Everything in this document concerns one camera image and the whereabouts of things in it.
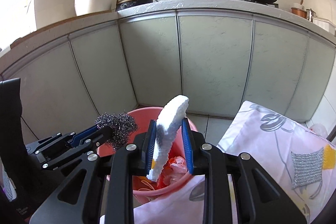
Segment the steel wool scrubber ball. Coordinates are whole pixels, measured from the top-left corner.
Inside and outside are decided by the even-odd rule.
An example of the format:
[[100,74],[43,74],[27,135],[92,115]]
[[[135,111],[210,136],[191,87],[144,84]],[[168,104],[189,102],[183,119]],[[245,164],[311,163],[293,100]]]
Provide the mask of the steel wool scrubber ball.
[[114,151],[127,145],[131,133],[138,130],[135,119],[128,113],[108,114],[104,113],[97,117],[95,125],[98,129],[109,127],[112,133],[107,138],[106,144]]

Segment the red white plastic bag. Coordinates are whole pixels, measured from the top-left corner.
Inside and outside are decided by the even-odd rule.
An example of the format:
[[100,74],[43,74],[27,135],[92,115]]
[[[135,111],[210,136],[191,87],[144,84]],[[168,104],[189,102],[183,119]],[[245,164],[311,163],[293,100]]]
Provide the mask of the red white plastic bag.
[[176,156],[169,159],[159,175],[157,188],[165,188],[178,182],[187,172],[186,161],[183,157]]

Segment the silver mesh scouring pad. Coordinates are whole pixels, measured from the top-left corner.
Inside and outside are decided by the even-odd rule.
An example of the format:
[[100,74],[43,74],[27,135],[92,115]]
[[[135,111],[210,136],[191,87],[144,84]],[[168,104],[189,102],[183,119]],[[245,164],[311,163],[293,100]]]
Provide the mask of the silver mesh scouring pad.
[[292,188],[296,189],[322,182],[323,152],[323,148],[312,153],[291,152],[294,167]]

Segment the white foam piece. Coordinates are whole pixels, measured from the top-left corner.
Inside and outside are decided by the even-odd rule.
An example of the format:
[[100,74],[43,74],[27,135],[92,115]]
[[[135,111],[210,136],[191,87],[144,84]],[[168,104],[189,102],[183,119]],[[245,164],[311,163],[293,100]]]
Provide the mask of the white foam piece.
[[169,159],[169,152],[177,136],[177,131],[186,117],[189,106],[187,96],[178,95],[170,100],[159,113],[156,120],[155,146],[151,169],[147,178],[157,182],[164,165]]

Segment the yellow foam fruit net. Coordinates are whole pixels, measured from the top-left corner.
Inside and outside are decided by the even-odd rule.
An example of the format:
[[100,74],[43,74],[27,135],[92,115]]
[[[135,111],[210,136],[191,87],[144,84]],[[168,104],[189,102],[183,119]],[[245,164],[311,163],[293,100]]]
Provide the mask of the yellow foam fruit net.
[[330,145],[326,145],[323,149],[323,164],[322,169],[334,169],[335,168],[335,149]]

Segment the grey kitchen cabinet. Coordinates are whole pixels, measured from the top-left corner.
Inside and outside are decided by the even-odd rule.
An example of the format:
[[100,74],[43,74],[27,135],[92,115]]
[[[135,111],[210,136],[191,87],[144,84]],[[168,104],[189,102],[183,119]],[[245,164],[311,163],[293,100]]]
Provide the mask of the grey kitchen cabinet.
[[246,100],[335,130],[335,36],[256,3],[164,1],[63,20],[1,53],[1,80],[17,77],[26,141],[178,94],[211,142]]

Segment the pink plastic bucket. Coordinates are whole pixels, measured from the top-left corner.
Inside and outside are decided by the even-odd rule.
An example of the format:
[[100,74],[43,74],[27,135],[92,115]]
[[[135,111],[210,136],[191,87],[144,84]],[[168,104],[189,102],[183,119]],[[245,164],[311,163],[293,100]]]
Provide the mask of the pink plastic bucket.
[[[128,144],[135,144],[139,151],[142,152],[141,159],[145,164],[146,170],[149,170],[151,167],[151,159],[146,154],[147,149],[143,148],[143,136],[138,137],[137,135],[141,135],[150,131],[150,122],[152,120],[157,120],[162,109],[162,107],[143,107],[128,112],[128,114],[134,118],[136,124],[138,125],[138,129],[130,134]],[[173,158],[175,156],[185,157],[181,129],[177,130],[175,140],[169,152],[169,158]],[[176,192],[188,181],[190,181],[191,178],[191,174],[185,173],[182,178],[169,186],[161,189],[152,189],[149,188],[148,185],[156,185],[155,182],[149,181],[145,177],[133,176],[133,196],[135,196],[135,198],[140,203],[147,203],[157,197]]]

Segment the floral white tablecloth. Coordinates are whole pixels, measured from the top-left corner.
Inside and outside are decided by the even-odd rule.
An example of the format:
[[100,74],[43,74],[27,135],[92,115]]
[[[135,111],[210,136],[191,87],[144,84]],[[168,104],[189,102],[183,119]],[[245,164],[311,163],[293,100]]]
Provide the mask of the floral white tablecloth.
[[[293,153],[312,153],[335,145],[297,122],[246,101],[218,143],[231,155],[250,154],[281,186],[307,223],[335,223],[335,168],[322,170],[322,182],[292,188]],[[205,178],[194,176],[176,192],[134,210],[135,223],[201,223]]]

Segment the white round basin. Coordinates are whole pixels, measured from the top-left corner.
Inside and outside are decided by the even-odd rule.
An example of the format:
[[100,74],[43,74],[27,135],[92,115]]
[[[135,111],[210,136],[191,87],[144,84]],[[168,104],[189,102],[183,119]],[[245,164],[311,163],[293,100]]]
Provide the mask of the white round basin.
[[74,0],[77,16],[108,11],[111,9],[112,0]]

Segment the white rectangular container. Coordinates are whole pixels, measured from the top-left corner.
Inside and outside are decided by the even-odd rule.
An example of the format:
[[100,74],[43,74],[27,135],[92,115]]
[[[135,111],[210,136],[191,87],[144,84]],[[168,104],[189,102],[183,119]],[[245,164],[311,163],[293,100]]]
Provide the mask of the white rectangular container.
[[313,23],[335,36],[336,26],[328,19],[313,17]]

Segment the copper pot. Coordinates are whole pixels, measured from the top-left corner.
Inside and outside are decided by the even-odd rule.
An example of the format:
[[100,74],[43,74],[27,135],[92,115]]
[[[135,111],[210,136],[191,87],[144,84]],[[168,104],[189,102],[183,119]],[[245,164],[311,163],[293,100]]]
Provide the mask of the copper pot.
[[302,18],[305,18],[305,19],[307,17],[307,12],[305,10],[299,9],[299,8],[296,8],[296,7],[291,8],[291,13],[294,14],[294,15],[300,16]]

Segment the small steel pot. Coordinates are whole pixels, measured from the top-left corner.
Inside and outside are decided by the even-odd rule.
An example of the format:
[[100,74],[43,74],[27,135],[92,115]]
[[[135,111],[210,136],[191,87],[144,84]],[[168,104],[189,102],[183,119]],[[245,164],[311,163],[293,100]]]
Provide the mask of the small steel pot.
[[310,22],[313,22],[314,17],[316,16],[316,12],[313,9],[306,10],[306,19]]

